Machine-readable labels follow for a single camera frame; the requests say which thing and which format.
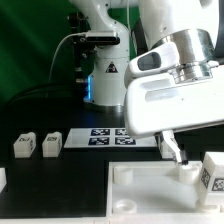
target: white block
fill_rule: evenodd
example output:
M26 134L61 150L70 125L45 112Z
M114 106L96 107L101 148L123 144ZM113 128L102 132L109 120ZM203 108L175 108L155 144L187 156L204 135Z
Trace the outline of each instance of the white block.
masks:
M35 133L21 134L13 146L15 158L29 158L36 147Z
M188 164L179 168L179 181L187 185L195 185L198 183L200 175L200 164Z
M58 157L62 147L62 135L59 132L46 136L43 144L43 157Z
M133 182L133 169L129 166L114 167L114 183L118 185L129 185Z
M6 185L5 168L0 168L0 192Z
M203 205L224 204L223 152L206 152L197 191Z

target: warning label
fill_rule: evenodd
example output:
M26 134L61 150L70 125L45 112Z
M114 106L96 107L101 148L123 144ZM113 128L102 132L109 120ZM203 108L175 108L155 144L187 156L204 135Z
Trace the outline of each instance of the warning label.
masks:
M106 73L118 73L117 68L113 62L111 62L110 65L108 66Z

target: white platform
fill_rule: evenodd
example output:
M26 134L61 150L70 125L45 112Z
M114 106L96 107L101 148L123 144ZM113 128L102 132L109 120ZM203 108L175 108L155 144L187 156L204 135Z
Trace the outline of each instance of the white platform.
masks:
M155 137L133 140L125 128L71 129L65 148L157 147Z
M113 183L113 167L133 168L133 183L119 186ZM135 200L135 214L113 214L112 204L129 197ZM197 195L194 186L178 181L173 162L110 163L106 217L58 219L1 219L1 224L223 224L224 213L194 212Z

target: white cylinder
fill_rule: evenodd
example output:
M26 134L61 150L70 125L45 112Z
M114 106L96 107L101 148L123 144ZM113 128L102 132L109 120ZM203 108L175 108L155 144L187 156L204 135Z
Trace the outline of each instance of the white cylinder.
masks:
M134 214L137 212L137 204L129 199L122 199L113 204L115 214Z
M199 0L139 0L139 10L148 49L170 34L200 28Z
M220 212L224 213L224 205L221 205Z
M196 201L195 212L199 213L220 213L220 205L202 205L199 200Z
M195 185L200 175L200 166L196 164L181 166L179 168L179 181L187 185Z
M114 183L118 185L129 185L133 182L133 169L128 166L114 167Z

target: sticker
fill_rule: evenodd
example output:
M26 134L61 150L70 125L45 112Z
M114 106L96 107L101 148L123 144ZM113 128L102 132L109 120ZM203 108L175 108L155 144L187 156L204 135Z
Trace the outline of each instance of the sticker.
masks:
M130 137L116 137L115 145L136 145L136 142Z
M30 140L30 138L20 138L19 139L19 142L27 142L29 140Z
M109 139L108 137L90 138L89 145L109 145Z
M201 177L201 181L205 185L206 188L208 188L208 184L209 184L209 181L210 181L210 177L211 177L210 174L204 168L204 171L203 171L203 174L202 174L202 177Z
M97 135L110 135L110 129L92 129L91 136L97 136Z
M56 141L57 137L48 137L47 141Z
M224 192L224 179L223 178L215 178L212 191L223 191Z
M125 128L117 128L115 129L115 135L127 135L127 131Z
M106 73L118 73L117 68L113 62L111 62L110 65L108 66Z

